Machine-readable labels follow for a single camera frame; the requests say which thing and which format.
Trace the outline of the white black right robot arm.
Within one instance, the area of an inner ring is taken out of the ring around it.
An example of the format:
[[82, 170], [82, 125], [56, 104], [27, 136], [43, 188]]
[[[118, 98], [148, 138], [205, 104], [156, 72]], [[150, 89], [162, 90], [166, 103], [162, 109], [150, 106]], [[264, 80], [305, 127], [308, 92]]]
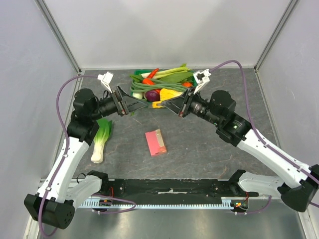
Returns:
[[163, 101], [162, 106], [179, 117], [192, 113], [215, 125], [224, 142], [254, 156], [276, 174], [272, 177], [239, 171], [238, 179], [228, 183], [232, 195], [240, 196], [246, 191], [279, 197], [298, 212], [305, 212], [312, 204], [319, 189], [319, 166], [295, 159], [262, 136], [252, 123], [235, 113], [236, 102], [227, 91], [215, 91], [207, 101], [196, 90], [189, 89]]

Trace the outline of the purple onion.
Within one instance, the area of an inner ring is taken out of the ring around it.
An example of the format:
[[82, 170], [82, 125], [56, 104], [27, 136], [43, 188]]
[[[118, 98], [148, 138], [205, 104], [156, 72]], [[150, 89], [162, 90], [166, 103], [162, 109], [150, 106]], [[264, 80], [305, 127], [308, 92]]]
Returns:
[[145, 98], [148, 102], [157, 102], [160, 101], [160, 93], [156, 90], [150, 90], [145, 93]]

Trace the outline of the yellow napa cabbage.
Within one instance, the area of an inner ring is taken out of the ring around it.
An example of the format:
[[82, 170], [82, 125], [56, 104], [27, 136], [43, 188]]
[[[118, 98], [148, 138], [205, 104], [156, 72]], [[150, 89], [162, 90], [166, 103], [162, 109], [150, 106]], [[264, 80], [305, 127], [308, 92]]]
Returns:
[[183, 92], [163, 88], [160, 91], [160, 101], [164, 101], [183, 94]]

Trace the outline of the red chili pepper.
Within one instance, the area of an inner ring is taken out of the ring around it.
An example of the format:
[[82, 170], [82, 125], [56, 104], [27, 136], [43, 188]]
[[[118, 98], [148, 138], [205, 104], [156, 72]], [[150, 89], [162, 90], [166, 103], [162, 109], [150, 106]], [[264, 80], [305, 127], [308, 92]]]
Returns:
[[153, 78], [155, 74], [158, 72], [159, 68], [154, 69], [149, 75], [148, 78]]

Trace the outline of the green plastic crate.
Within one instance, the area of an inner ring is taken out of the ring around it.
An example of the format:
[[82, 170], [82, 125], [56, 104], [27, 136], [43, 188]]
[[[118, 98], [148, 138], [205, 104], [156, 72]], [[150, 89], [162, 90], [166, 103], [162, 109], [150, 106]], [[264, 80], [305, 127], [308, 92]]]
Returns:
[[188, 88], [197, 85], [193, 71], [186, 67], [164, 71], [158, 68], [151, 72], [137, 71], [130, 78], [131, 95], [149, 103], [161, 103], [180, 96]]

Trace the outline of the orange pumpkin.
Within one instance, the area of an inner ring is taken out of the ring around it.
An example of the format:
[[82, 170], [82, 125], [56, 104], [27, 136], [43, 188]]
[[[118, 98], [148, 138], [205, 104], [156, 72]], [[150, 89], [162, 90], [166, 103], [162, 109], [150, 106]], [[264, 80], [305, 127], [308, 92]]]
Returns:
[[185, 87], [193, 87], [193, 83], [192, 82], [184, 82], [182, 83], [183, 86]]

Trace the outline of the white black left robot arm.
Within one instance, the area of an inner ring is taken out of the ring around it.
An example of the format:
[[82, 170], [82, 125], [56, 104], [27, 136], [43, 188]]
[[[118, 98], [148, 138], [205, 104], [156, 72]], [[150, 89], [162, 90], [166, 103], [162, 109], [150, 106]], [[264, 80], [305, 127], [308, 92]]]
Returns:
[[42, 186], [27, 194], [24, 205], [40, 226], [47, 224], [59, 229], [67, 228], [76, 209], [90, 196], [104, 196], [110, 192], [108, 174], [90, 171], [72, 189], [69, 188], [75, 170], [92, 144], [99, 125], [98, 120], [117, 113], [120, 116], [144, 108], [147, 103], [134, 98], [116, 87], [109, 97], [98, 99], [92, 90], [80, 89], [75, 93], [74, 111], [66, 127], [62, 149]]

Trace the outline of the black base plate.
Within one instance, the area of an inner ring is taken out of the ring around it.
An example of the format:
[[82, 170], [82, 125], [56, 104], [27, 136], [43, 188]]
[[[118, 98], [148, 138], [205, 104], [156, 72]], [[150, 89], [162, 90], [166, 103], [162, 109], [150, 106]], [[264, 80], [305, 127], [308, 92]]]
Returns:
[[257, 197], [256, 192], [245, 192], [232, 180], [217, 179], [114, 179], [102, 182], [100, 194], [129, 196], [180, 193], [212, 197]]

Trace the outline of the pale green celery stalk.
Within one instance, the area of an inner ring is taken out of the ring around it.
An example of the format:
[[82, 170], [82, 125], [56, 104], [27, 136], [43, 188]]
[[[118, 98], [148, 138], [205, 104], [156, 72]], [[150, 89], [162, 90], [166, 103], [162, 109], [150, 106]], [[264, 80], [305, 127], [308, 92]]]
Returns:
[[[187, 64], [184, 63], [179, 67], [176, 68], [171, 68], [171, 69], [166, 69], [166, 70], [158, 70], [158, 72], [155, 74], [153, 79], [160, 79], [162, 77], [165, 77], [167, 75], [171, 75], [174, 73], [179, 73], [179, 72], [190, 72], [192, 69], [187, 67]], [[146, 78], [151, 72], [146, 72], [146, 73], [136, 73], [136, 75], [141, 75], [143, 78]]]

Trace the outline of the green long beans bundle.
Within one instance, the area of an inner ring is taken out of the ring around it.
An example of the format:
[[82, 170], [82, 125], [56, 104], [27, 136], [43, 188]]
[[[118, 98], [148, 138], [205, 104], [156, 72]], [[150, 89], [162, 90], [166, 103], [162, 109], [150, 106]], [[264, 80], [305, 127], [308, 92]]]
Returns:
[[175, 90], [178, 92], [185, 92], [188, 89], [188, 87], [183, 86], [180, 83], [165, 83], [160, 80], [154, 80], [154, 82], [155, 82], [154, 85], [148, 85], [148, 84], [142, 83], [141, 81], [133, 80], [131, 82], [130, 91], [132, 93], [143, 93], [143, 92], [147, 92], [147, 91], [151, 91], [155, 89], [169, 89], [169, 90]]

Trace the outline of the pink express box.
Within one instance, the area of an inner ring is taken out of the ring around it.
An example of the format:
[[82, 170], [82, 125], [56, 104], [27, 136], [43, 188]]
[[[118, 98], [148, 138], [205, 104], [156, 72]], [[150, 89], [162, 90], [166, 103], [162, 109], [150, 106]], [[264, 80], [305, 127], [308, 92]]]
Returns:
[[145, 136], [152, 157], [167, 153], [160, 129], [146, 132]]

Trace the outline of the large green leaf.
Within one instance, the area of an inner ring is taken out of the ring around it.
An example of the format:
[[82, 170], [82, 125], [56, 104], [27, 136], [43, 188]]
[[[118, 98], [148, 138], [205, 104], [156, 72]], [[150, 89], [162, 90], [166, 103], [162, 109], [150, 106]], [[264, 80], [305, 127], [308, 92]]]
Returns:
[[192, 76], [193, 76], [192, 72], [179, 72], [179, 73], [174, 73], [174, 74], [162, 77], [162, 78], [160, 78], [160, 81], [163, 81], [165, 83], [175, 84], [175, 83], [185, 81], [188, 78], [191, 78]]

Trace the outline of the green white bok choy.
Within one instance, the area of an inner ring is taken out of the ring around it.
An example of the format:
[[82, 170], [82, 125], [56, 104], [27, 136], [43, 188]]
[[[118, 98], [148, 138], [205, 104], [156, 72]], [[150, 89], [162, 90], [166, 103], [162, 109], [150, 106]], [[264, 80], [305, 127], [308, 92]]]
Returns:
[[103, 162], [103, 153], [105, 144], [111, 134], [112, 130], [112, 121], [102, 118], [97, 120], [99, 129], [94, 137], [94, 149], [91, 156], [91, 161], [93, 163], [102, 163]]

